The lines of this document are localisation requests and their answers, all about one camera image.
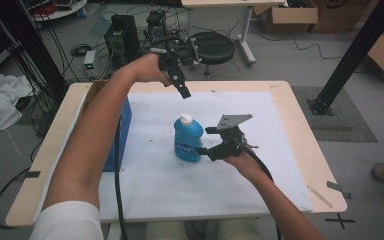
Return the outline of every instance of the black chair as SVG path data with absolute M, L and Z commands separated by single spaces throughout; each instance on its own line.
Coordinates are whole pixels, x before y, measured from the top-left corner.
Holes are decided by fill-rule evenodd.
M 198 63 L 205 64 L 205 79 L 211 78 L 210 65 L 219 65 L 233 58 L 235 44 L 230 38 L 217 32 L 200 32 L 188 38 L 186 44 L 196 47 L 194 59 Z

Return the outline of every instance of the black metal frame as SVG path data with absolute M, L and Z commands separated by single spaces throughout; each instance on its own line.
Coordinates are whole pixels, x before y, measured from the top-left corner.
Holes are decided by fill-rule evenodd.
M 336 96 L 345 86 L 358 64 L 384 32 L 384 0 L 373 10 L 366 23 L 339 62 L 329 81 L 316 99 L 311 100 L 313 115 L 325 115 Z

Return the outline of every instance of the gray pants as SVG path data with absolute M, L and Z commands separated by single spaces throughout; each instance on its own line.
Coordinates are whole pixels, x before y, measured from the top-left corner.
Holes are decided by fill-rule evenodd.
M 210 220 L 206 240 L 260 240 L 254 219 Z M 146 224 L 146 240 L 188 240 L 183 222 Z

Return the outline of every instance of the white bottle cap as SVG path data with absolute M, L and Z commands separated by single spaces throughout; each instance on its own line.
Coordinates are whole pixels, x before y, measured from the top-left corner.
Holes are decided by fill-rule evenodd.
M 191 115 L 187 114 L 187 113 L 182 113 L 180 114 L 180 122 L 182 123 L 183 126 L 189 126 L 192 124 L 192 117 Z

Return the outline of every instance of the blue spray bottle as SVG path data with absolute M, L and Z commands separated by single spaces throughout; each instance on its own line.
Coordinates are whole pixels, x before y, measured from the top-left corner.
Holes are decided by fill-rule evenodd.
M 176 156 L 184 161 L 198 162 L 201 155 L 198 155 L 195 148 L 202 147 L 201 136 L 204 133 L 202 126 L 191 115 L 182 113 L 174 123 L 174 151 Z

